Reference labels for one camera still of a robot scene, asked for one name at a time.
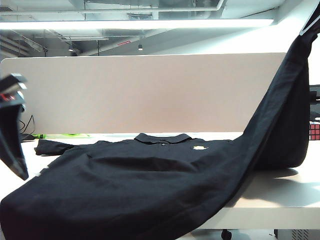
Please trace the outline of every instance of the ceiling light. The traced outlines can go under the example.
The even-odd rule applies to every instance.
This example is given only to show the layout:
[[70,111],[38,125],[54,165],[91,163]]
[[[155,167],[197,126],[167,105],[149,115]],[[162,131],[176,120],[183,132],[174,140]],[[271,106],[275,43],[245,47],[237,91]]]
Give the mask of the ceiling light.
[[196,19],[132,21],[21,21],[0,22],[0,30],[85,30],[85,29],[187,29],[257,28],[272,24],[273,19]]

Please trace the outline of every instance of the desk divider panel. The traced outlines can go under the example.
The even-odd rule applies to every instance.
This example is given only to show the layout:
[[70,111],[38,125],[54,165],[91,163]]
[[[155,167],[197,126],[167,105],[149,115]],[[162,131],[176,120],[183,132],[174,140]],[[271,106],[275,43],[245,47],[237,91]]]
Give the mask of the desk divider panel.
[[37,134],[242,132],[284,53],[6,58]]

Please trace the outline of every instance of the rubik's cube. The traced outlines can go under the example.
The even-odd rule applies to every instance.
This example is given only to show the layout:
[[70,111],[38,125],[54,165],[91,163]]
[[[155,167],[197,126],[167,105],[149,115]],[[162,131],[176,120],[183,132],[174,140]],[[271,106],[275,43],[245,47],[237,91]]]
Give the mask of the rubik's cube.
[[320,124],[310,124],[309,140],[320,140]]

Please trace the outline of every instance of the desk surface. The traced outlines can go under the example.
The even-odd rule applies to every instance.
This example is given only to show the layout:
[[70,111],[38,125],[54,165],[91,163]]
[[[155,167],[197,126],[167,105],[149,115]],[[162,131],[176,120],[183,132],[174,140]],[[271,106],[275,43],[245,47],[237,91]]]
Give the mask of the desk surface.
[[[150,133],[175,136],[178,133]],[[187,133],[204,140],[234,139],[241,132]],[[51,139],[69,144],[93,144],[133,139],[137,133],[94,134],[92,138]],[[33,178],[57,156],[36,156],[38,141],[22,143],[30,177]],[[310,141],[303,164],[296,168],[256,171],[237,195],[202,229],[320,229],[320,141]],[[0,199],[25,183],[0,161]]]

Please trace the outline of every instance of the ceiling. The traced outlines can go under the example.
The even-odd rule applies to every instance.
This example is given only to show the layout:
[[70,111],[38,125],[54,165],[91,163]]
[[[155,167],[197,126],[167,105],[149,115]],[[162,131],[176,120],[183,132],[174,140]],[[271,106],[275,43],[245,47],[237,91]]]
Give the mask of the ceiling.
[[[274,17],[277,8],[286,0],[223,0],[221,9],[218,11],[183,11],[175,12],[176,8],[200,8],[215,7],[220,0],[1,0],[1,11],[10,11],[12,15],[1,15],[1,22],[25,22],[25,21],[89,21],[89,20],[185,20],[185,19],[235,19],[256,13],[265,12]],[[171,8],[173,11],[161,12],[141,9],[149,8]],[[104,9],[131,9],[126,12],[104,12],[104,13],[78,13],[76,10],[104,10]],[[73,12],[59,13],[59,11],[70,10]],[[24,11],[24,15],[15,15],[16,11]],[[42,11],[28,14],[30,11]],[[46,55],[60,56],[62,50],[68,50],[69,46],[76,50],[78,55],[93,55],[99,51],[110,54],[128,54],[125,49],[128,46],[120,43],[136,42],[144,39],[146,46],[154,44],[154,49],[159,49],[162,41],[172,41],[173,45],[182,42],[188,44],[192,41],[201,41],[239,31],[231,29],[172,29],[172,30],[126,30],[126,29],[86,29],[86,30],[2,30],[1,38],[2,52],[9,56],[16,55],[21,46],[25,52],[19,53],[19,57],[33,57]]]

